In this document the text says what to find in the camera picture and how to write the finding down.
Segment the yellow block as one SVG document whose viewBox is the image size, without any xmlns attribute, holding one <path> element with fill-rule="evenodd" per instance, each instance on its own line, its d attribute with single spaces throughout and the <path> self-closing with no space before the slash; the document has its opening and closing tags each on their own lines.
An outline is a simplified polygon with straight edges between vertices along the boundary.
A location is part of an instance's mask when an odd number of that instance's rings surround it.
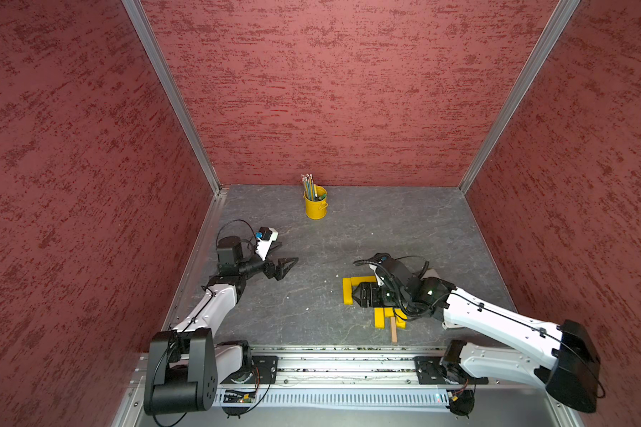
<svg viewBox="0 0 641 427">
<path fill-rule="evenodd" d="M 384 308 L 375 308 L 374 311 L 374 325 L 377 329 L 386 328 L 386 315 Z"/>
<path fill-rule="evenodd" d="M 353 285 L 352 285 L 351 278 L 342 279 L 342 295 L 343 295 L 343 303 L 345 305 L 351 306 L 354 303 Z"/>
<path fill-rule="evenodd" d="M 384 309 L 385 318 L 393 320 L 397 328 L 405 329 L 407 323 L 407 316 L 400 310 L 395 308 Z"/>
<path fill-rule="evenodd" d="M 351 277 L 350 281 L 352 286 L 359 286 L 361 283 L 376 283 L 377 278 L 375 276 Z"/>
</svg>

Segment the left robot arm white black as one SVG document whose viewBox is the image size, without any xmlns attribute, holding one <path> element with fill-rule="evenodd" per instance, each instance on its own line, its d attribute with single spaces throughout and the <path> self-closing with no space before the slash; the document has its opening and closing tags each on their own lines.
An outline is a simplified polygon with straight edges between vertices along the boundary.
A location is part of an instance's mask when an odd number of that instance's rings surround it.
<svg viewBox="0 0 641 427">
<path fill-rule="evenodd" d="M 144 413 L 148 416 L 206 411 L 217 398 L 217 386 L 230 379 L 237 384 L 264 378 L 273 382 L 252 360 L 249 343 L 230 341 L 216 345 L 215 333 L 240 301 L 247 281 L 259 273 L 282 280 L 297 264 L 296 257 L 273 261 L 278 231 L 262 227 L 253 241 L 236 236 L 217 240 L 217 273 L 204 286 L 205 295 L 185 320 L 151 340 Z"/>
</svg>

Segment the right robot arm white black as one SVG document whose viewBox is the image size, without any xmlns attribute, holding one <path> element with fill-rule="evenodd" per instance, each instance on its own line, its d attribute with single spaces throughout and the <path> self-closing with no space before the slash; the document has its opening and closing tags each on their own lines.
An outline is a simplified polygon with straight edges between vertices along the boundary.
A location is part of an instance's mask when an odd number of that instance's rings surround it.
<svg viewBox="0 0 641 427">
<path fill-rule="evenodd" d="M 528 318 L 486 302 L 437 276 L 433 270 L 387 272 L 378 263 L 366 277 L 342 280 L 346 305 L 374 312 L 378 328 L 396 330 L 407 322 L 435 318 L 445 329 L 469 329 L 498 342 L 485 347 L 452 340 L 442 356 L 418 357 L 422 384 L 450 384 L 450 412 L 467 416 L 475 387 L 494 378 L 534 386 L 557 402 L 593 414 L 605 396 L 599 380 L 601 360 L 585 327 L 566 320 L 557 325 Z"/>
</svg>

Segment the natural wooden block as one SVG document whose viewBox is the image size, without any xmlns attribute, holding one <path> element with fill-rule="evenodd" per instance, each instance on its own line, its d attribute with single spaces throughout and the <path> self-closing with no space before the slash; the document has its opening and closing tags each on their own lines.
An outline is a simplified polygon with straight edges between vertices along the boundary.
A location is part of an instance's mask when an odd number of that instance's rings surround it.
<svg viewBox="0 0 641 427">
<path fill-rule="evenodd" d="M 396 325 L 396 318 L 395 317 L 390 318 L 390 333 L 391 333 L 391 342 L 392 342 L 392 344 L 397 344 L 398 343 L 398 336 L 397 336 L 397 325 Z"/>
</svg>

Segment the yellow metal pencil bucket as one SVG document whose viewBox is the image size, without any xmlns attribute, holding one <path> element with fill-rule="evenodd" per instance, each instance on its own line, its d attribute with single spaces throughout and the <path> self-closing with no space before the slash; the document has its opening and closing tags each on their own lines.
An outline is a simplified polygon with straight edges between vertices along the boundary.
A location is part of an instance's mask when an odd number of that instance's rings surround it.
<svg viewBox="0 0 641 427">
<path fill-rule="evenodd" d="M 327 215 L 328 200 L 327 190 L 322 186 L 316 185 L 314 187 L 315 193 L 311 199 L 304 196 L 304 207 L 306 208 L 306 216 L 312 220 L 323 219 Z"/>
</svg>

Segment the bundle of coloured pencils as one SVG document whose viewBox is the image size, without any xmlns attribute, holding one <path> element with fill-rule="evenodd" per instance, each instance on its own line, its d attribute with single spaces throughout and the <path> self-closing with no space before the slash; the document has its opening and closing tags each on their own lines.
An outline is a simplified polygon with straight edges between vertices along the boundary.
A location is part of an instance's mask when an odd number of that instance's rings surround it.
<svg viewBox="0 0 641 427">
<path fill-rule="evenodd" d="M 313 182 L 313 176 L 311 174 L 302 174 L 302 182 L 304 185 L 304 195 L 307 200 L 315 201 L 317 198 L 316 188 Z"/>
</svg>

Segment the grey wooden plank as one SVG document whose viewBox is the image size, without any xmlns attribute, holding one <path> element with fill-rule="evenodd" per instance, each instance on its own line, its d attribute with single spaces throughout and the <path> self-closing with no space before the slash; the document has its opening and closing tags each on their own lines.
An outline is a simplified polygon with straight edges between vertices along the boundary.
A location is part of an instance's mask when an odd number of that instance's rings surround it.
<svg viewBox="0 0 641 427">
<path fill-rule="evenodd" d="M 434 269 L 428 269 L 422 276 L 422 279 L 436 278 L 439 279 L 440 275 Z"/>
</svg>

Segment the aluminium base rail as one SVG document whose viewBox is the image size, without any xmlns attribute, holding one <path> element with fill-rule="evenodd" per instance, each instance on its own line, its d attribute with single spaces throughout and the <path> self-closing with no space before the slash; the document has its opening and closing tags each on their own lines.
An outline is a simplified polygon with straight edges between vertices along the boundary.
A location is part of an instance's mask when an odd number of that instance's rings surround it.
<svg viewBox="0 0 641 427">
<path fill-rule="evenodd" d="M 233 381 L 230 368 L 234 355 L 242 352 L 244 372 L 235 375 L 239 383 L 247 381 L 246 364 L 252 356 L 278 356 L 277 388 L 354 388 L 354 389 L 442 389 L 458 390 L 473 387 L 532 387 L 543 391 L 546 384 L 534 371 L 539 367 L 533 359 L 507 348 L 484 348 L 474 345 L 471 352 L 461 353 L 461 365 L 471 368 L 474 377 L 487 377 L 489 384 L 452 386 L 420 385 L 413 359 L 418 356 L 442 357 L 443 347 L 295 347 L 218 345 L 215 355 L 222 375 L 220 386 Z"/>
</svg>

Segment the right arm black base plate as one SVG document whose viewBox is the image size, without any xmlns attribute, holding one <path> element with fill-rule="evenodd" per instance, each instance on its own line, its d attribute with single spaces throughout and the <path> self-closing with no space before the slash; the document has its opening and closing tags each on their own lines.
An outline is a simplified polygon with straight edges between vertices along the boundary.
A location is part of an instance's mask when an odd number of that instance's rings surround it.
<svg viewBox="0 0 641 427">
<path fill-rule="evenodd" d="M 413 359 L 415 372 L 420 385 L 463 386 L 489 384 L 487 377 L 474 377 L 459 364 L 442 361 L 442 357 L 418 356 Z"/>
</svg>

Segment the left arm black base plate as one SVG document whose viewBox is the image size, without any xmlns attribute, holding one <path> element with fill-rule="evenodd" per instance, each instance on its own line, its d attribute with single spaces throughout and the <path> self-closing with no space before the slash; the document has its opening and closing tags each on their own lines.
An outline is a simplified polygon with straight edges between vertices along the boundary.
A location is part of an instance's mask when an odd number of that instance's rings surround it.
<svg viewBox="0 0 641 427">
<path fill-rule="evenodd" d="M 275 384 L 278 373 L 278 356 L 252 356 L 246 364 L 246 373 L 249 375 L 245 384 Z"/>
</svg>

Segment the left aluminium corner post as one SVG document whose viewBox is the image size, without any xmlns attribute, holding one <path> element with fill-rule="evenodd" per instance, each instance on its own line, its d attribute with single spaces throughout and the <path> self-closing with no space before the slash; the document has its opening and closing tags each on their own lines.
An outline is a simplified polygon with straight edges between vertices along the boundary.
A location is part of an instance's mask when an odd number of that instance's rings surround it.
<svg viewBox="0 0 641 427">
<path fill-rule="evenodd" d="M 137 0 L 123 0 L 122 4 L 151 62 L 151 66 L 158 80 L 160 80 L 167 99 L 183 129 L 183 133 L 192 147 L 192 151 L 198 160 L 201 170 L 208 180 L 212 192 L 218 197 L 222 192 L 223 185 L 217 177 L 217 172 L 208 157 L 197 127 L 192 120 L 183 96 L 180 93 L 180 89 L 176 84 L 176 80 L 174 80 L 169 69 L 165 55 L 163 55 L 161 51 L 160 44 L 151 28 L 151 23 L 142 7 L 142 2 Z"/>
</svg>

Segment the aluminium corner post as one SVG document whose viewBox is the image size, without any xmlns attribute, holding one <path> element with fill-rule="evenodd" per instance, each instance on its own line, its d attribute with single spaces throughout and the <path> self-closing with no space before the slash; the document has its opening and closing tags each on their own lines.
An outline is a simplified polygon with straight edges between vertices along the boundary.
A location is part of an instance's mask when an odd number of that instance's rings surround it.
<svg viewBox="0 0 641 427">
<path fill-rule="evenodd" d="M 512 117 L 514 117 L 516 110 L 531 88 L 535 78 L 539 75 L 544 63 L 554 49 L 559 37 L 571 21 L 579 5 L 580 0 L 560 0 L 557 2 L 554 11 L 548 18 L 541 35 L 532 48 L 523 69 L 520 71 L 516 82 L 510 90 L 507 99 L 504 101 L 500 112 L 491 125 L 468 170 L 463 175 L 459 184 L 459 190 L 462 194 L 466 195 L 471 189 L 485 161 L 493 152 L 507 125 L 510 123 Z"/>
<path fill-rule="evenodd" d="M 217 177 L 217 172 L 208 157 L 197 127 L 192 120 L 183 96 L 180 93 L 180 89 L 176 84 L 176 80 L 174 80 L 169 69 L 165 55 L 163 55 L 161 51 L 160 44 L 151 28 L 151 23 L 142 7 L 142 2 L 137 0 L 123 0 L 122 4 L 151 62 L 151 66 L 158 80 L 160 80 L 167 99 L 183 129 L 183 133 L 192 147 L 192 151 L 198 160 L 201 170 L 208 180 L 212 192 L 218 197 L 222 192 L 223 185 Z"/>
</svg>

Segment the right aluminium corner post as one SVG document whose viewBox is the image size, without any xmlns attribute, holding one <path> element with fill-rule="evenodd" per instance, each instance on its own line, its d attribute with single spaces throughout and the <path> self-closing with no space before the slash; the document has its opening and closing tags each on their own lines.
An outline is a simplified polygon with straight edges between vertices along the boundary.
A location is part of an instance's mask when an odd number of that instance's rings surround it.
<svg viewBox="0 0 641 427">
<path fill-rule="evenodd" d="M 459 184 L 459 190 L 462 194 L 466 195 L 471 189 L 485 161 L 493 152 L 507 125 L 510 123 L 512 117 L 514 117 L 516 110 L 531 88 L 535 78 L 539 75 L 544 63 L 554 49 L 559 37 L 571 21 L 579 5 L 580 0 L 560 0 L 557 2 L 554 11 L 548 18 L 541 35 L 532 48 L 523 69 L 520 71 L 516 82 L 510 90 L 507 99 L 504 101 L 500 112 L 491 125 L 468 170 L 463 175 Z"/>
</svg>

